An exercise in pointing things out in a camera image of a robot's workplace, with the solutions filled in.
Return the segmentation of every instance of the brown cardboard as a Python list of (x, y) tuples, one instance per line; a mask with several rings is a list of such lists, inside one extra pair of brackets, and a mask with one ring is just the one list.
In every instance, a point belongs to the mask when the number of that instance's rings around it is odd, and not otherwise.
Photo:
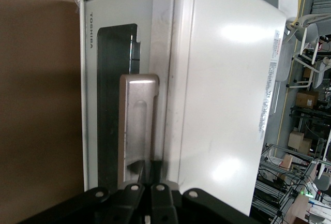
[(318, 92), (303, 91), (296, 94), (295, 105), (298, 107), (312, 109), (316, 106), (318, 100)]
[(310, 72), (311, 72), (311, 69), (309, 69), (308, 67), (306, 67), (305, 70), (304, 70), (303, 77), (304, 78), (309, 78), (310, 77)]
[(298, 152), (307, 155), (310, 151), (311, 143), (312, 143), (312, 139), (304, 138), (301, 141)]
[(292, 131), (290, 133), (288, 146), (294, 149), (299, 149), (303, 139), (304, 134), (302, 132)]
[(0, 0), (0, 223), (84, 191), (73, 0)]

